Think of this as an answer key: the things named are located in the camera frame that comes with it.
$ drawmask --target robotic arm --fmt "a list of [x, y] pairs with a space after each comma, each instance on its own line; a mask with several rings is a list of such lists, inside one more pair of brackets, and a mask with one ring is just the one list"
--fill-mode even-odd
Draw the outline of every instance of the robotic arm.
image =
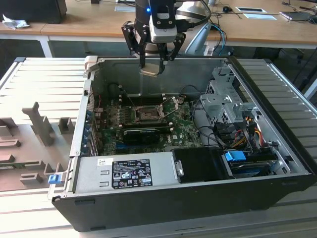
[[[150, 76], [161, 74], [167, 62], [173, 61], [181, 49], [190, 28], [208, 22], [211, 11], [206, 0], [191, 0], [203, 5], [203, 16], [198, 22], [190, 22], [181, 19], [184, 15], [198, 15], [189, 11], [177, 11], [183, 16], [178, 17], [174, 5], [176, 1], [187, 2], [187, 0], [136, 0], [136, 19], [127, 21], [122, 26], [122, 32], [129, 50], [134, 51], [140, 58], [141, 73]], [[167, 43], [173, 43], [174, 49], [168, 51]], [[146, 54], [158, 54], [159, 65], [145, 64]]]

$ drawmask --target computer case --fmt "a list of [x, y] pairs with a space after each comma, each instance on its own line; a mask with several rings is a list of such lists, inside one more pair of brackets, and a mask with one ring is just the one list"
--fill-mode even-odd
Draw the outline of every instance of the computer case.
[[60, 24], [66, 16], [65, 0], [1, 0], [0, 18]]

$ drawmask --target floor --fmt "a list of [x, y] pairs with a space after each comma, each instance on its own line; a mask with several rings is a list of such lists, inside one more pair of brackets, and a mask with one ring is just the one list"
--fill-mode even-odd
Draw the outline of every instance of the floor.
[[[52, 45], [56, 57], [84, 58], [88, 55], [128, 56], [130, 54], [125, 43], [88, 42], [89, 53], [85, 53], [83, 42], [54, 41]], [[304, 53], [303, 59], [298, 61], [298, 56], [302, 55], [301, 51]], [[282, 49], [278, 58], [274, 60], [274, 64], [291, 81], [295, 78], [301, 67], [306, 63], [313, 52], [313, 50], [301, 51]], [[252, 59], [254, 53], [255, 48], [252, 47], [234, 47], [234, 55], [238, 58]], [[16, 57], [44, 57], [44, 54], [38, 41], [0, 40], [0, 78], [4, 75]], [[312, 57], [305, 69], [298, 76], [295, 82], [297, 87], [301, 85], [302, 80], [309, 74], [316, 62], [317, 54]], [[316, 105], [317, 95], [315, 95], [311, 101]]]

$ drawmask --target slotted metal surface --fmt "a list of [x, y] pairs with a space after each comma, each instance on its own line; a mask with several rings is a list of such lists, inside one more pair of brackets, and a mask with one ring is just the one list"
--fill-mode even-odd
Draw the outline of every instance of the slotted metal surface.
[[85, 78], [84, 59], [27, 58], [17, 63], [0, 89], [0, 118], [16, 124], [30, 123], [23, 107], [38, 102], [39, 112], [49, 121], [61, 117], [76, 121]]
[[[317, 113], [304, 96], [277, 68], [262, 59], [240, 59], [248, 72], [276, 111], [299, 138], [310, 155], [317, 159]], [[240, 87], [248, 101], [252, 101], [243, 87]]]

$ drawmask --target white paper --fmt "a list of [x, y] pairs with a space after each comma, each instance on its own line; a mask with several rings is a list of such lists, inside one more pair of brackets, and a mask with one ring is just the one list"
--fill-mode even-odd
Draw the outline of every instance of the white paper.
[[248, 19], [277, 20], [274, 16], [266, 14], [244, 13], [243, 15], [245, 15], [245, 17]]
[[3, 21], [2, 23], [7, 27], [11, 29], [16, 29], [16, 28], [23, 28], [23, 27], [29, 27], [30, 25], [26, 23], [25, 20], [13, 20], [10, 18], [7, 18], [5, 15], [3, 16]]

